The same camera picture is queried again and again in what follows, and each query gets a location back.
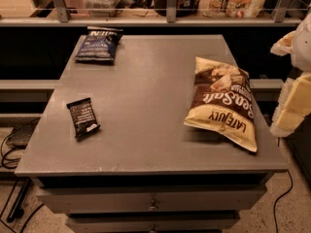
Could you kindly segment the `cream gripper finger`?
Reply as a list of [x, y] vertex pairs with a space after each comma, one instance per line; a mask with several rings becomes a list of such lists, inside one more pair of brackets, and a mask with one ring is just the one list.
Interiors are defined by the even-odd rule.
[[293, 43], [294, 31], [286, 34], [278, 42], [276, 42], [270, 52], [279, 56], [284, 56], [292, 52], [292, 43]]

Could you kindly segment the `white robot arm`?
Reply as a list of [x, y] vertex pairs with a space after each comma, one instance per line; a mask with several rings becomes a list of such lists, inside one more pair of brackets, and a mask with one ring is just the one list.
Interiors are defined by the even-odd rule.
[[270, 132], [276, 137], [288, 137], [311, 114], [311, 15], [275, 43], [271, 53], [291, 56], [292, 65], [302, 74], [287, 78], [272, 117]]

